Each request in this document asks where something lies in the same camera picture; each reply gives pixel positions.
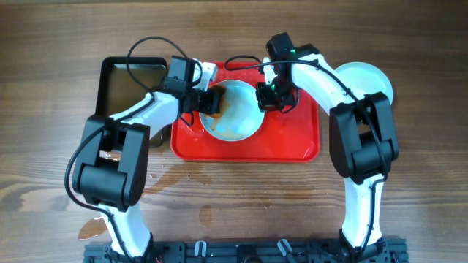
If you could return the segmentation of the orange green sponge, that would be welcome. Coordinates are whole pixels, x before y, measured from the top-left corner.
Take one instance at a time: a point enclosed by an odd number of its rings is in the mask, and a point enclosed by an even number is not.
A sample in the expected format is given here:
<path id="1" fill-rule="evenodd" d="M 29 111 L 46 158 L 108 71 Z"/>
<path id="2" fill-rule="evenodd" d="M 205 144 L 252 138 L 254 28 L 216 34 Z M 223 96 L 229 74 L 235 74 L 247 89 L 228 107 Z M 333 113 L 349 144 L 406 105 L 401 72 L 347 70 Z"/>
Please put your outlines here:
<path id="1" fill-rule="evenodd" d="M 222 105 L 226 91 L 227 89 L 222 85 L 211 86 L 205 95 L 203 113 L 212 118 L 219 118 L 222 115 Z"/>

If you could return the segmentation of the white plate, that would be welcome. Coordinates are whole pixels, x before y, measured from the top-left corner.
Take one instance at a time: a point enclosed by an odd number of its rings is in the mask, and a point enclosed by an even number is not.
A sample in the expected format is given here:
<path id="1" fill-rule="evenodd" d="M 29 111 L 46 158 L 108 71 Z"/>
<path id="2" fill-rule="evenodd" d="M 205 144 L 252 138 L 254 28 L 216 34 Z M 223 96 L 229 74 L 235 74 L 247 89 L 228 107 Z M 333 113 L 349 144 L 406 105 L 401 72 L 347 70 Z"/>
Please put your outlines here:
<path id="1" fill-rule="evenodd" d="M 256 89 L 241 80 L 224 80 L 212 85 L 223 87 L 221 115 L 200 113 L 203 128 L 213 137 L 227 142 L 244 140 L 262 125 L 265 113 L 258 107 Z"/>
<path id="2" fill-rule="evenodd" d="M 393 86 L 387 75 L 376 66 L 354 61 L 337 67 L 336 72 L 353 88 L 360 88 L 367 94 L 381 91 L 393 104 Z"/>

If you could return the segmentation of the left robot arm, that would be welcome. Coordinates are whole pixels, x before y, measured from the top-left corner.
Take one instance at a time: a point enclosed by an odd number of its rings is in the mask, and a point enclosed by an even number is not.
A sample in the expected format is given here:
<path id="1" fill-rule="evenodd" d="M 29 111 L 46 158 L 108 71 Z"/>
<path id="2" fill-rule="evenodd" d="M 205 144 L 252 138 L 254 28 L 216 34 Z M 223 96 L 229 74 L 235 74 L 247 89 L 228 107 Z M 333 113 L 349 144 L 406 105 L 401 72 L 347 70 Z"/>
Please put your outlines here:
<path id="1" fill-rule="evenodd" d="M 127 110 L 87 120 L 81 143 L 69 160 L 64 185 L 73 202 L 106 220 L 112 241 L 102 258 L 109 262 L 159 262 L 153 235 L 144 223 L 139 200 L 146 182 L 149 143 L 184 113 L 218 113 L 222 90 L 214 63 L 174 56 L 169 72 Z"/>

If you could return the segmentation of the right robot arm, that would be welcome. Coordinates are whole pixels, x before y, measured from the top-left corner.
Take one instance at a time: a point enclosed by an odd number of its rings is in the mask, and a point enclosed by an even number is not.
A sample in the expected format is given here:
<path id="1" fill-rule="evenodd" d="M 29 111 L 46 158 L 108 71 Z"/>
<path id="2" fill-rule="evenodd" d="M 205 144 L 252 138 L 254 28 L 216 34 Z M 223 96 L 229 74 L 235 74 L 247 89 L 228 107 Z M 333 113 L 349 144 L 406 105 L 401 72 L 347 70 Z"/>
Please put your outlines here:
<path id="1" fill-rule="evenodd" d="M 344 244 L 362 254 L 382 236 L 379 226 L 382 189 L 398 158 L 393 122 L 392 90 L 369 83 L 374 66 L 364 64 L 357 74 L 332 69 L 313 45 L 266 45 L 268 57 L 260 71 L 265 82 L 257 86 L 262 111 L 288 113 L 298 106 L 304 91 L 329 117 L 332 164 L 344 178 Z"/>

